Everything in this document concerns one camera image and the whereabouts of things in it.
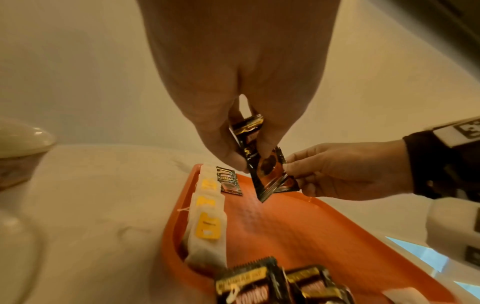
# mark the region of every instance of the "yellow tea bag tag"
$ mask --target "yellow tea bag tag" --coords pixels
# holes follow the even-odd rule
[[[202,189],[208,189],[208,190],[216,190],[217,189],[217,183],[213,178],[205,178],[201,182],[201,188]]]
[[[210,205],[212,207],[215,207],[215,200],[214,199],[208,199],[204,196],[199,196],[196,199],[196,205],[197,206],[202,206],[202,205]]]
[[[219,239],[222,233],[222,224],[216,217],[209,217],[206,212],[200,214],[195,235],[204,239]]]

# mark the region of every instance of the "black sleeve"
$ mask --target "black sleeve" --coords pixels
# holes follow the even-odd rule
[[[405,136],[410,168],[413,177],[413,192],[432,199],[442,197],[432,188],[432,181],[449,180],[444,168],[455,159],[455,151],[447,147],[432,131]]]

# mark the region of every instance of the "white wall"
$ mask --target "white wall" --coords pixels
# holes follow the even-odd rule
[[[478,50],[426,9],[344,0],[323,82],[281,143],[383,141],[480,113]],[[420,22],[420,16],[426,21]],[[63,143],[129,143],[206,153],[155,71],[133,0],[0,0],[0,115]],[[368,229],[422,243],[430,201],[330,200]]]

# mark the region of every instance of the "orange tray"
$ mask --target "orange tray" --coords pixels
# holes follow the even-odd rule
[[[181,284],[214,294],[214,282],[188,268],[181,240],[200,166],[193,167],[168,220],[161,244],[162,263]],[[272,195],[257,200],[252,180],[238,176],[243,196],[225,195],[229,267],[266,256],[285,269],[321,264],[333,280],[350,287],[357,304],[388,304],[382,291],[414,287],[433,303],[459,303],[439,282],[338,211],[303,194]]]

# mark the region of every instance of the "hand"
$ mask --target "hand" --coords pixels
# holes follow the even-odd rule
[[[322,78],[340,0],[138,0],[158,73],[205,146],[237,170],[238,96],[263,115],[267,157]]]
[[[295,176],[306,196],[369,200],[413,192],[403,140],[319,144],[286,160],[285,171]]]

